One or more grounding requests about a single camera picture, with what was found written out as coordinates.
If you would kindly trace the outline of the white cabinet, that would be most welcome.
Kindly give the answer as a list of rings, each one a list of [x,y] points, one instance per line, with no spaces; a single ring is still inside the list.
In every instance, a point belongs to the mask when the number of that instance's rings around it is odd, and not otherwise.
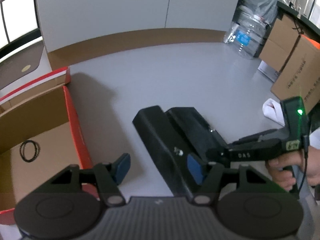
[[[238,0],[36,0],[52,69],[163,44],[220,42]]]

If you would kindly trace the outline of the red cardboard shoe box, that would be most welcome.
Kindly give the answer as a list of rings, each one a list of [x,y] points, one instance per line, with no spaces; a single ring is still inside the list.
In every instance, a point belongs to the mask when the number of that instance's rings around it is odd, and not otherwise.
[[[93,166],[70,81],[62,67],[1,97],[2,225],[14,224],[16,204],[66,166]]]

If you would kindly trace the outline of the small cardboard box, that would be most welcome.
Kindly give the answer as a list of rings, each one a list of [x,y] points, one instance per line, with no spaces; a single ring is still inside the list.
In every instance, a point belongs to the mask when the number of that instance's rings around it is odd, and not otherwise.
[[[284,14],[276,19],[268,39],[259,55],[259,59],[281,72],[296,45],[300,34],[294,22],[294,18]]]

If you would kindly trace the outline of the large cardboard box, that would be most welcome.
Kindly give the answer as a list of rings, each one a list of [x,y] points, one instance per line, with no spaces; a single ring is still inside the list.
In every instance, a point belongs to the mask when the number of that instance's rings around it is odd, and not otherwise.
[[[310,113],[319,103],[319,72],[319,45],[302,35],[271,92],[279,100],[300,96]]]

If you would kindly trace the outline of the black shopping bag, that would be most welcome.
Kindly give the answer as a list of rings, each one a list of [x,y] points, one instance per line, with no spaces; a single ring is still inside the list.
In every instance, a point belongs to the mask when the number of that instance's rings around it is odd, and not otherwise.
[[[205,163],[215,162],[207,158],[207,151],[217,146],[215,130],[194,107],[147,107],[132,123],[171,192],[191,197],[200,187],[187,168],[187,157],[194,154]]]

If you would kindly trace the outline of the clear water bottle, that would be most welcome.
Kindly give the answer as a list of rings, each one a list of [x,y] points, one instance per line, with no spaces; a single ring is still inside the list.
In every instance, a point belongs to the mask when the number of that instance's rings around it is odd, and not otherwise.
[[[259,57],[271,26],[260,16],[236,9],[229,30],[223,42],[231,44],[241,56],[252,59]]]

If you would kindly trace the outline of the white small box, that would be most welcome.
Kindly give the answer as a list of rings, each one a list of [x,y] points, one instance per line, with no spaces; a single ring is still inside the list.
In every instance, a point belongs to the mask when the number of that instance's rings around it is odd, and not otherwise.
[[[280,73],[274,70],[272,67],[270,67],[266,62],[261,61],[259,64],[258,70],[264,74],[268,79],[270,79],[272,82],[276,82],[278,79]]]

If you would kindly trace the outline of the brown door mat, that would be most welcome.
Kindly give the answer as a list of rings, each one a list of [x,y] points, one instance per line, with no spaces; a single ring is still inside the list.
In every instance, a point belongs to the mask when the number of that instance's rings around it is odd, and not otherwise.
[[[1,62],[1,89],[36,70],[44,44],[39,41]]]

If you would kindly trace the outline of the white paper bag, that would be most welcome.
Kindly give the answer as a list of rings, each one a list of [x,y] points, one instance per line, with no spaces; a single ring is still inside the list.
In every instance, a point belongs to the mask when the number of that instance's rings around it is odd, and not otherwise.
[[[264,102],[262,110],[266,118],[269,118],[281,126],[285,126],[284,115],[280,103],[269,98]]]

